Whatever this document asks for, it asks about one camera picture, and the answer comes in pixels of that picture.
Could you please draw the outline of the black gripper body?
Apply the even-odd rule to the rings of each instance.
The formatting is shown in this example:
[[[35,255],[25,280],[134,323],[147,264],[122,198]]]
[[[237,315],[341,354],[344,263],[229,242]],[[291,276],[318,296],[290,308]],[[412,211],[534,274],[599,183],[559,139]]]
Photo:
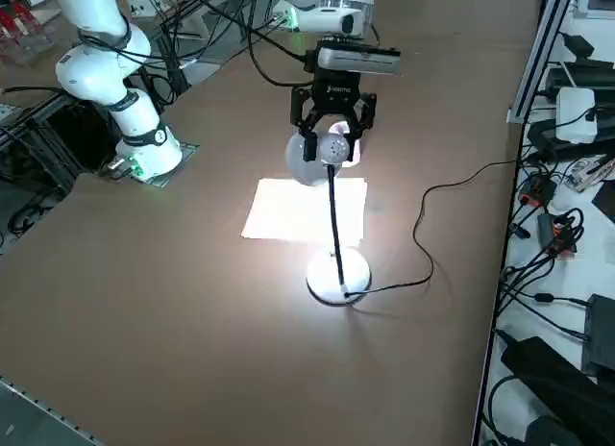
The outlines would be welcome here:
[[[315,73],[310,90],[311,115],[356,116],[359,73]]]

